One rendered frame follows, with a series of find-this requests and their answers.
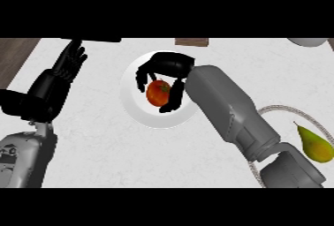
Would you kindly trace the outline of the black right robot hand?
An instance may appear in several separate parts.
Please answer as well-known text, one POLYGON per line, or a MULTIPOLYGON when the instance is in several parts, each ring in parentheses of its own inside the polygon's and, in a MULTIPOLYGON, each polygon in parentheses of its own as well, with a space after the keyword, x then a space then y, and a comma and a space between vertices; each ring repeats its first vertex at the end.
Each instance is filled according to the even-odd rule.
POLYGON ((148 78, 157 80, 155 74, 174 78, 173 86, 165 89, 168 94, 167 102, 160 106, 160 112, 167 113, 180 108, 183 99, 183 79, 195 66, 195 59, 185 54, 174 52, 157 52, 149 61, 136 71, 137 89, 146 91, 148 78))

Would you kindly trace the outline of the green yellow pear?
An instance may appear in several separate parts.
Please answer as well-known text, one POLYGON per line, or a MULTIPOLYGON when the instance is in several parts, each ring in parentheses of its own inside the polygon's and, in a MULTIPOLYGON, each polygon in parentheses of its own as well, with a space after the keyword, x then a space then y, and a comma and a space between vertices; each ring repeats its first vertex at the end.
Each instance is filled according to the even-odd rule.
POLYGON ((306 127, 297 126, 303 151, 310 160, 319 163, 334 159, 334 147, 306 127))

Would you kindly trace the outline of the white round bowl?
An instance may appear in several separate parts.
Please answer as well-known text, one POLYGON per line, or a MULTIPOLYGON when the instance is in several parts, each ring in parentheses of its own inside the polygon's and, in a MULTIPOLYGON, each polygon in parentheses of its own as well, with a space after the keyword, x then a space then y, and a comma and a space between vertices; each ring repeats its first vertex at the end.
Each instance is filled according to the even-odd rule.
POLYGON ((318 47, 328 39, 327 38, 290 38, 288 41, 303 47, 318 47))

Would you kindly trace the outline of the white round plate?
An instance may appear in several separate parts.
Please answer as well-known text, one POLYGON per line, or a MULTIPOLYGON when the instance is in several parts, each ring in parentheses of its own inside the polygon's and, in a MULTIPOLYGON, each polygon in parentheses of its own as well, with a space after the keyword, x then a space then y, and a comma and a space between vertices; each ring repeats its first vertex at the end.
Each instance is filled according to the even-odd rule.
POLYGON ((129 65, 120 80, 120 100, 129 116, 146 127, 168 129, 183 124, 195 115, 198 106, 192 102, 188 93, 183 93, 182 106, 177 110, 161 113, 148 99, 146 93, 137 89, 136 71, 149 61, 155 51, 142 55, 129 65))

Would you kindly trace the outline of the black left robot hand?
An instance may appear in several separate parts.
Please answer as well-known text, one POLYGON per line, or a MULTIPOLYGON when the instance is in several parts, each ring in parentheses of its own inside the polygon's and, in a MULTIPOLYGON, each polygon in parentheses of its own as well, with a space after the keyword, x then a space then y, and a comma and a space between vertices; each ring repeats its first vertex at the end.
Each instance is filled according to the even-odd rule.
POLYGON ((38 75, 28 92, 0 89, 0 110, 22 120, 50 123, 61 114, 72 81, 87 55, 81 40, 71 40, 55 65, 38 75))

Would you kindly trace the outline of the red tomato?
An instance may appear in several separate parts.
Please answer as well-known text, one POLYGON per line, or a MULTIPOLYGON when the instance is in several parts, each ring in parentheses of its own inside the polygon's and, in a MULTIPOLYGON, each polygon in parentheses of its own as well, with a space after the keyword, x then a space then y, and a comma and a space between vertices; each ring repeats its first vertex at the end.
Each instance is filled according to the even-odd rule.
POLYGON ((170 84, 157 79, 149 83, 148 90, 146 90, 146 99, 152 106, 161 107, 170 98, 170 84))

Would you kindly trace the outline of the brown wooden block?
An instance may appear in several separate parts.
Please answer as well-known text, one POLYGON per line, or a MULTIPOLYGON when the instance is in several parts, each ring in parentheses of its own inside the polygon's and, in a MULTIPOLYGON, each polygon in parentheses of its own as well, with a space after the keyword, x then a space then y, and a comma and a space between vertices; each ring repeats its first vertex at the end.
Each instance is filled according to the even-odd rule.
POLYGON ((183 45, 183 46, 207 47, 208 39, 207 38, 176 38, 174 44, 183 45))

